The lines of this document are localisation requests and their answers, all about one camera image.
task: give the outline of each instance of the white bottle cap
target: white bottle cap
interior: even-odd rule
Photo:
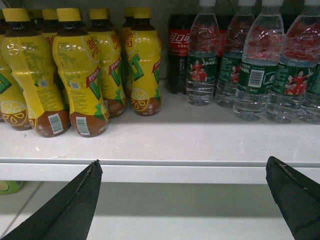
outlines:
[[[320,0],[304,0],[304,5],[319,6],[320,5]]]
[[[238,6],[254,6],[256,5],[256,0],[238,0]]]
[[[216,0],[199,0],[199,5],[202,7],[214,7]]]
[[[282,6],[284,0],[262,0],[262,6]]]

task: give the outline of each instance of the coca-cola logo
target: coca-cola logo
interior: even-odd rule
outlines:
[[[190,34],[179,34],[177,32],[172,32],[169,38],[171,44],[188,44]]]

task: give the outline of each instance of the shelf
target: shelf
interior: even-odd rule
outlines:
[[[246,122],[215,102],[192,106],[163,82],[158,114],[138,116],[128,106],[97,137],[71,128],[43,138],[0,124],[0,179],[70,181],[99,159],[104,182],[266,184],[275,156],[320,182],[320,126]]]

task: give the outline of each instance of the barcode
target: barcode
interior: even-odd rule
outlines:
[[[64,128],[58,113],[48,116],[53,134],[61,133]]]
[[[72,87],[73,89],[79,89],[79,84],[78,84],[77,82],[72,82],[72,83],[71,83],[71,87]]]
[[[90,132],[87,126],[87,119],[85,116],[76,117],[76,126],[81,135],[90,135]]]
[[[265,71],[263,70],[251,70],[249,78],[249,87],[261,88],[262,81],[264,79]]]
[[[41,86],[42,88],[48,87],[47,80],[40,81],[40,86]]]

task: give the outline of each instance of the coca-cola bottle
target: coca-cola bottle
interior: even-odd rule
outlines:
[[[190,29],[197,16],[197,4],[180,0],[168,22],[168,90],[172,94],[186,94],[188,41]]]

